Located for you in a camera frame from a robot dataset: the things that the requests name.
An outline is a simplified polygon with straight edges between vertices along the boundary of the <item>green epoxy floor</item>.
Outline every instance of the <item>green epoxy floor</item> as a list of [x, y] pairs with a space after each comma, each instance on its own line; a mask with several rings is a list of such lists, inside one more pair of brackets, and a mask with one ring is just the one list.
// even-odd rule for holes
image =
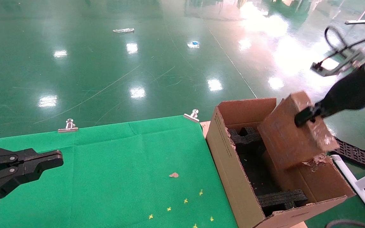
[[[309, 70], [330, 51], [323, 30], [365, 37], [365, 25], [344, 25], [364, 9], [365, 0], [0, 0], [0, 137], [193, 108], [208, 121], [220, 101], [299, 90], [318, 101], [341, 77]], [[365, 149], [365, 109], [326, 124]], [[365, 206], [356, 196], [307, 225], [336, 218], [365, 221]]]

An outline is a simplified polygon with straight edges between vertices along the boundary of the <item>metal clip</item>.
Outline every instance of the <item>metal clip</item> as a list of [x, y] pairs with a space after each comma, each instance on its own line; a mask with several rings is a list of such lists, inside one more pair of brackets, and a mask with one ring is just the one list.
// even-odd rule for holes
[[73, 119], [67, 119], [66, 121], [66, 128], [59, 129], [59, 133], [63, 132], [73, 132], [78, 131], [78, 127], [75, 127], [75, 124], [73, 123]]
[[197, 119], [198, 113], [199, 113], [198, 109], [194, 109], [194, 110], [192, 110], [191, 115], [184, 114], [184, 118], [187, 118], [190, 121], [194, 121], [194, 122], [198, 123], [200, 121], [200, 120]]

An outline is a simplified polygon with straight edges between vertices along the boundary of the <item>open cardboard box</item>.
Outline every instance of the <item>open cardboard box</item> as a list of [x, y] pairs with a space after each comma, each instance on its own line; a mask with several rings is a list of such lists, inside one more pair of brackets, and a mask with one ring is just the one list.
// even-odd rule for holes
[[[299, 92], [276, 109], [275, 98], [224, 101], [216, 106], [206, 139], [239, 228], [289, 228], [355, 195], [330, 157], [314, 170], [302, 163], [338, 146], [322, 119], [295, 126], [295, 114], [307, 105], [310, 99]], [[308, 197], [305, 206], [265, 217], [227, 132], [242, 127], [258, 128], [267, 148], [263, 159], [276, 183], [282, 191], [303, 190]]]

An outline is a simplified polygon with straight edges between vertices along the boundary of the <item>black cable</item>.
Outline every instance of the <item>black cable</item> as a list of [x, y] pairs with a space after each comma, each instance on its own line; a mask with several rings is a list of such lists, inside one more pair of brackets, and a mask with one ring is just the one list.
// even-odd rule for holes
[[317, 64], [317, 66], [320, 66], [320, 65], [323, 63], [323, 61], [325, 61], [326, 59], [328, 59], [328, 58], [330, 58], [330, 57], [333, 57], [333, 56], [337, 55], [338, 53], [342, 53], [342, 52], [344, 52], [346, 49], [351, 48], [351, 47], [353, 47], [353, 46], [356, 46], [356, 45], [358, 45], [358, 44], [364, 43], [364, 42], [365, 42], [365, 39], [362, 39], [362, 40], [360, 40], [360, 41], [358, 41], [358, 42], [356, 42], [356, 43], [352, 43], [351, 45], [347, 45], [347, 46], [345, 46], [343, 49], [340, 49], [339, 51], [336, 51], [335, 53], [331, 54], [330, 56], [328, 56], [328, 57], [324, 58], [322, 61], [320, 61], [320, 62]]
[[325, 228], [332, 228], [335, 225], [352, 225], [352, 226], [357, 226], [357, 227], [363, 227], [363, 228], [365, 228], [365, 224], [364, 223], [357, 222], [357, 221], [352, 221], [352, 220], [348, 220], [348, 219], [339, 219], [339, 220], [331, 221], [328, 224], [326, 224]]
[[[325, 40], [326, 40], [326, 43], [328, 43], [328, 45], [334, 50], [334, 51], [336, 51], [336, 52], [338, 52], [339, 51], [339, 49], [337, 49], [337, 47], [335, 47], [334, 45], [332, 45], [330, 42], [329, 42], [329, 39], [328, 39], [328, 31], [329, 30], [332, 30], [335, 34], [336, 34], [336, 36], [337, 36], [337, 38], [340, 40], [340, 42], [346, 47], [347, 46], [347, 43], [346, 43], [346, 40], [343, 38], [343, 36], [340, 34], [340, 32], [339, 32], [339, 30], [337, 30], [337, 28], [335, 28], [335, 27], [333, 27], [333, 26], [328, 26], [328, 27], [326, 27], [326, 29], [325, 29], [325, 33], [324, 33], [324, 37], [325, 37]], [[340, 54], [344, 57], [344, 58], [346, 58], [346, 55], [345, 54], [343, 54], [343, 53], [341, 53], [340, 52]]]

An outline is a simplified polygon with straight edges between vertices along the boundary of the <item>green tablecloth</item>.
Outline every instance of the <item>green tablecloth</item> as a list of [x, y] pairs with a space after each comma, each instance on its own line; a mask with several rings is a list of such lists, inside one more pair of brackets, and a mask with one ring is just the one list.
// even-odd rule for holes
[[0, 138], [0, 147], [60, 149], [65, 161], [0, 200], [0, 228], [237, 227], [200, 125], [181, 116]]

